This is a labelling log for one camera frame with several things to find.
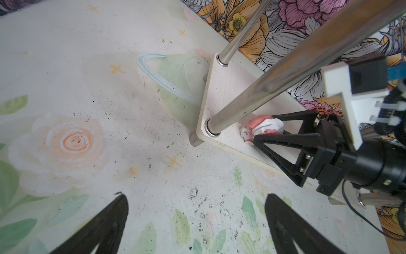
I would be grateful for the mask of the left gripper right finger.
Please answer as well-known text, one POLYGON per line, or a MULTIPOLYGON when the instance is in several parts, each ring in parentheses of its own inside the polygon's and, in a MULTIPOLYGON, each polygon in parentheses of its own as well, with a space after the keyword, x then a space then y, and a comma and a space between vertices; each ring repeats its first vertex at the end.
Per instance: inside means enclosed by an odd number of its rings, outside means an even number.
POLYGON ((315 230, 275 194, 265 202, 265 214, 278 254, 342 254, 343 252, 315 230))

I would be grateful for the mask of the white two-tier shelf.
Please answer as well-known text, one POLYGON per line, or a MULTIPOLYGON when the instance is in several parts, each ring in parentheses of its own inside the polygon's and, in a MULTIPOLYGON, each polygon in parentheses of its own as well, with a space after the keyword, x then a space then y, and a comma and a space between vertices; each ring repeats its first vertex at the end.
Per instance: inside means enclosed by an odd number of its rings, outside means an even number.
MULTIPOLYGON (((371 53, 386 56, 389 95, 375 123, 362 123, 363 142, 380 139, 406 148, 405 1, 214 1, 199 11, 228 45, 205 77, 197 130, 190 142, 212 143, 263 167, 279 168, 240 128, 259 115, 317 109, 315 123, 343 112, 327 98, 321 68, 371 53)), ((295 164, 300 150, 268 145, 295 164)), ((398 206, 399 198, 339 183, 328 196, 359 206, 398 206)))

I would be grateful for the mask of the pink white hooded toy figure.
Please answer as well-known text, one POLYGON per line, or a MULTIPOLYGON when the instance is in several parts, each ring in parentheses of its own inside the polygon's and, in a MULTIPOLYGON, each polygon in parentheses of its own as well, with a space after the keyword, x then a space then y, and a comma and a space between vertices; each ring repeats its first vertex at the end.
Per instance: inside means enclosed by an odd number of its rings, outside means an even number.
POLYGON ((259 115, 249 120, 247 126, 240 128, 240 136, 250 146, 254 146, 254 138, 257 135, 281 135, 283 133, 284 123, 280 119, 269 115, 259 115))

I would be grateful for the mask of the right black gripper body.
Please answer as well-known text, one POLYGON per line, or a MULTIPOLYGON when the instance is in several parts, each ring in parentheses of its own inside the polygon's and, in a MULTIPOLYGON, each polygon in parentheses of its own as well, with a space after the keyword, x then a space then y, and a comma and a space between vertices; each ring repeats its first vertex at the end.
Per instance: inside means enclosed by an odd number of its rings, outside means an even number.
POLYGON ((299 155, 299 174, 316 179, 318 192, 330 196, 339 183, 406 199, 406 149, 380 139, 366 140, 354 149, 340 117, 315 123, 316 116, 301 124, 309 135, 299 155))

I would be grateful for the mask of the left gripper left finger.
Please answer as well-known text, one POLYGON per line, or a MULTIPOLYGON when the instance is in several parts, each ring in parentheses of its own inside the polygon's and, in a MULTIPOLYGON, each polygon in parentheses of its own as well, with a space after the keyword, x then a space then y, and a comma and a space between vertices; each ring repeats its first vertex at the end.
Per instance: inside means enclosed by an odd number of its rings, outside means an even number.
POLYGON ((129 214, 128 199, 118 195, 53 254, 116 254, 129 214))

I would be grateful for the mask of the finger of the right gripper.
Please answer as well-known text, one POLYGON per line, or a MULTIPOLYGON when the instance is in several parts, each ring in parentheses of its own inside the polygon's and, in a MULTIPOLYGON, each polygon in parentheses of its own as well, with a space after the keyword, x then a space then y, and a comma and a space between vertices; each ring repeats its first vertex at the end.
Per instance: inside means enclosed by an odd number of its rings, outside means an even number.
POLYGON ((299 129, 299 134, 315 133, 316 125, 315 121, 319 112, 317 109, 306 110, 300 112, 293 112, 288 114, 273 115, 273 118, 280 119, 281 121, 297 121, 301 120, 302 124, 299 129))
POLYGON ((303 187, 307 177, 300 173, 301 158, 298 157, 295 164, 285 159, 279 152, 268 145, 288 147, 303 151, 305 148, 318 148, 320 134, 261 134, 254 137, 254 145, 269 157, 297 186, 303 187))

